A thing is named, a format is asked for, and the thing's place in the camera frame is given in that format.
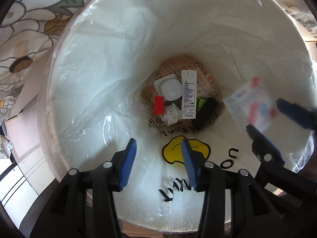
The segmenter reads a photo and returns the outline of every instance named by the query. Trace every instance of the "plastic wrap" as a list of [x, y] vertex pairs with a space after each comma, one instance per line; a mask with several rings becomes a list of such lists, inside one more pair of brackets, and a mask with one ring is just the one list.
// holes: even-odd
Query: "plastic wrap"
[[[260, 162], [251, 139], [225, 110], [201, 131], [157, 126], [140, 90], [159, 65], [190, 53], [203, 62], [223, 97], [260, 77], [272, 100], [316, 106], [316, 79], [303, 40], [273, 0], [93, 0], [64, 30], [47, 64], [39, 99], [41, 143], [58, 180], [88, 170], [137, 141], [128, 185], [115, 193], [120, 219], [164, 232], [198, 229], [203, 193], [177, 162], [186, 136], [224, 169]], [[312, 153], [310, 132], [278, 114], [264, 133], [286, 167], [298, 170]], [[226, 198], [226, 222], [230, 221]]]

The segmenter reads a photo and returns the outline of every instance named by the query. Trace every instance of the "green object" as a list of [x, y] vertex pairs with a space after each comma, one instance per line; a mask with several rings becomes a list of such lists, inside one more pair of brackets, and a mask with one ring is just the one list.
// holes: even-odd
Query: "green object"
[[199, 98], [196, 98], [196, 114], [198, 113]]
[[205, 102], [206, 102], [205, 99], [199, 98], [197, 112], [199, 112], [199, 110], [202, 108], [202, 106], [205, 104]]

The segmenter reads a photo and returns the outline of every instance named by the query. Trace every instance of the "floral fabric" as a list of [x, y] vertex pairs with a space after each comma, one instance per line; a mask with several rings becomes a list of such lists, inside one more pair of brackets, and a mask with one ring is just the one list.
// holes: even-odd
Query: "floral fabric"
[[[16, 0], [0, 25], [0, 122], [11, 113], [26, 78], [54, 46], [72, 15], [91, 0]], [[276, 0], [317, 37], [303, 0]]]

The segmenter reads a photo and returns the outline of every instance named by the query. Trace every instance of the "smiley face sticker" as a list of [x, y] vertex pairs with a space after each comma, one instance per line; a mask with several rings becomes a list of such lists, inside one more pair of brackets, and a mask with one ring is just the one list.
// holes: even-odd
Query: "smiley face sticker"
[[[184, 164], [181, 151], [182, 140], [184, 138], [185, 136], [182, 135], [172, 138], [171, 141], [162, 148], [162, 157], [167, 163], [171, 165], [175, 162]], [[202, 153], [206, 159], [210, 156], [210, 147], [208, 144], [197, 139], [187, 140], [192, 150]]]

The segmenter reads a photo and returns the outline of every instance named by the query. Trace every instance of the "red object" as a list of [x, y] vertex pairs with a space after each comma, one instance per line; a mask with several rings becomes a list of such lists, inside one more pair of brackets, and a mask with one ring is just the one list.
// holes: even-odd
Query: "red object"
[[251, 79], [251, 88], [255, 88], [260, 85], [260, 77]]
[[274, 118], [274, 117], [277, 116], [277, 111], [276, 111], [275, 108], [271, 108], [271, 109], [270, 109], [270, 116], [271, 116], [272, 118]]
[[249, 107], [248, 122], [252, 125], [254, 125], [256, 121], [258, 106], [258, 103], [255, 102]]
[[164, 97], [160, 97], [160, 96], [154, 97], [154, 114], [155, 115], [164, 114]]

